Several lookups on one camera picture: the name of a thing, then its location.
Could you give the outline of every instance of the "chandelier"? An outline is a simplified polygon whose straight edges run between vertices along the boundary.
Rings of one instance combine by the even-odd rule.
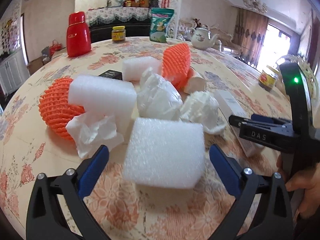
[[[265,3],[261,4],[260,0],[243,0],[243,3],[245,6],[250,8],[253,11],[259,12],[259,13],[266,13],[267,12],[267,6]]]

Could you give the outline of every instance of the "red flask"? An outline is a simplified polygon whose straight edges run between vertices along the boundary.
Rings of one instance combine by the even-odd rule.
[[[84,12],[69,16],[67,30],[67,52],[69,57],[78,57],[91,51],[90,30],[85,22]]]

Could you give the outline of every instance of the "jar with yellow lid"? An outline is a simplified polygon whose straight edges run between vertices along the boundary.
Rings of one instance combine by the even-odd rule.
[[[111,38],[113,43],[121,43],[125,41],[125,26],[112,27]]]

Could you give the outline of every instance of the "wicker basket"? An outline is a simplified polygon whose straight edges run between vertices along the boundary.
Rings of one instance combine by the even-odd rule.
[[[131,0],[131,6],[130,7],[140,7],[140,2],[139,2],[139,0],[134,0],[134,2],[132,2],[132,0]]]
[[[140,7],[149,8],[149,0],[139,0]]]

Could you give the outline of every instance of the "green snack bag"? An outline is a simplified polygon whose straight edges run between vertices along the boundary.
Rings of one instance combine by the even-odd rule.
[[[167,25],[174,14],[174,10],[167,8],[152,8],[151,14],[150,40],[166,43],[167,39],[165,37],[165,32]]]

